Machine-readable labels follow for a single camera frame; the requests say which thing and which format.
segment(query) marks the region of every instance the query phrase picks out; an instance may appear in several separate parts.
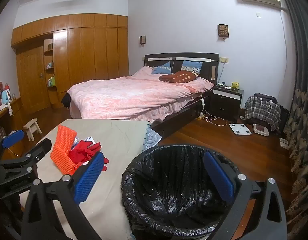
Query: bed frame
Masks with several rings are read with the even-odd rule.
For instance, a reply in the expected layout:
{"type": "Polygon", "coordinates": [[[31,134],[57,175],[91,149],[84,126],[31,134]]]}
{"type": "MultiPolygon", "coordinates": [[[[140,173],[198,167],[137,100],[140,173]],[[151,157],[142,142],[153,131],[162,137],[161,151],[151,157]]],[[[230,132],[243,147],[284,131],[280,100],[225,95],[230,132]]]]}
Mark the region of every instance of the bed frame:
{"type": "MultiPolygon", "coordinates": [[[[151,54],[145,56],[144,66],[157,67],[170,62],[172,73],[176,73],[181,70],[184,60],[203,62],[199,76],[214,85],[217,84],[219,54],[216,53],[179,52],[151,54]]],[[[210,104],[211,93],[212,91],[208,91],[202,95],[206,109],[210,104]]],[[[168,115],[163,121],[154,121],[150,127],[159,133],[162,138],[166,138],[197,118],[202,109],[201,97],[198,97],[189,102],[178,113],[168,115]]]]}

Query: bed headboard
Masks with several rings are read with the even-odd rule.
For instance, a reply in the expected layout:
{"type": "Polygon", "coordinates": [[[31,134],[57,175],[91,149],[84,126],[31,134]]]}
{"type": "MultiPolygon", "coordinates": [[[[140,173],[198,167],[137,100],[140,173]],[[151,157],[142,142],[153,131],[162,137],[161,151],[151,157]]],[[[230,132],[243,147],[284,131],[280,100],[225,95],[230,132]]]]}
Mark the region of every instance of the bed headboard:
{"type": "Polygon", "coordinates": [[[219,54],[200,52],[177,52],[145,55],[144,66],[157,67],[170,62],[172,73],[181,70],[184,60],[203,62],[200,77],[217,85],[219,54]]]}

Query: white scale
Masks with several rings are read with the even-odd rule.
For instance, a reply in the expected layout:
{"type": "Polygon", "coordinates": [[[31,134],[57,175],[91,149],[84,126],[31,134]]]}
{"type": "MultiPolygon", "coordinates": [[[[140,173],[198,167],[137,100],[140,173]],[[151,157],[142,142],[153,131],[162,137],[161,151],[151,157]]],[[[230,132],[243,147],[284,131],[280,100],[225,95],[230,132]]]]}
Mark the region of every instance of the white scale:
{"type": "Polygon", "coordinates": [[[233,132],[237,135],[251,135],[251,131],[246,127],[246,125],[241,123],[230,123],[230,127],[233,132]]]}

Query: gray curtain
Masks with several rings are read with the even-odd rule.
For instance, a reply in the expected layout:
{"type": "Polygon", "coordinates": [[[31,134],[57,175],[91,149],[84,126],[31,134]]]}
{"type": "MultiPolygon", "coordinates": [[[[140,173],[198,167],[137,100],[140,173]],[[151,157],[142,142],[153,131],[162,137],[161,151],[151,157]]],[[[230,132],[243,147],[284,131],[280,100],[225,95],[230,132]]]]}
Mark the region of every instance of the gray curtain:
{"type": "Polygon", "coordinates": [[[296,81],[288,123],[284,129],[290,144],[296,181],[295,199],[287,210],[289,239],[299,239],[308,228],[308,2],[285,0],[294,30],[296,81]]]}

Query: nightstand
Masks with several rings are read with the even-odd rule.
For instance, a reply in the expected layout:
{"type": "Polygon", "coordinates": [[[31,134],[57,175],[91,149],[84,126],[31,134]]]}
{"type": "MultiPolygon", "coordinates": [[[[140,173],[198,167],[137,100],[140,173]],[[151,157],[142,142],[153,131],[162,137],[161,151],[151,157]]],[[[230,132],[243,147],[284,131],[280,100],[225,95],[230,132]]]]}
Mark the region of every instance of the nightstand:
{"type": "Polygon", "coordinates": [[[209,113],[236,122],[244,90],[212,87],[209,113]]]}

